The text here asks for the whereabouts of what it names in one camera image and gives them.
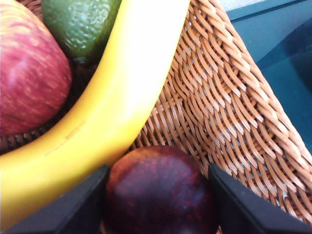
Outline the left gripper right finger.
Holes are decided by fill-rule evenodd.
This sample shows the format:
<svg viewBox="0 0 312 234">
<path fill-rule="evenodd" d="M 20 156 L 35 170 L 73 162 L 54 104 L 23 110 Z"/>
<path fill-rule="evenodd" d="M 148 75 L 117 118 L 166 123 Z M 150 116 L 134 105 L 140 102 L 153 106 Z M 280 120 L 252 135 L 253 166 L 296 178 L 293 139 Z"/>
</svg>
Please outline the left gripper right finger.
<svg viewBox="0 0 312 234">
<path fill-rule="evenodd" d="M 208 179 L 224 234 L 310 234 L 312 227 L 256 195 L 214 163 Z"/>
</svg>

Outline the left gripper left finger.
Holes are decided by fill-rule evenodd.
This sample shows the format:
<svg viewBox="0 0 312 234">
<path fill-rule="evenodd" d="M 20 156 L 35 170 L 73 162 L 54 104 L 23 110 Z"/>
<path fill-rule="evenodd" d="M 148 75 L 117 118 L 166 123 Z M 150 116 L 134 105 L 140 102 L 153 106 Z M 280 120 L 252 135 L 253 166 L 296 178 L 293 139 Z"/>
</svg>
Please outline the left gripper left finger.
<svg viewBox="0 0 312 234">
<path fill-rule="evenodd" d="M 109 167 L 102 166 L 58 199 L 29 215 L 5 234 L 96 234 Z"/>
</svg>

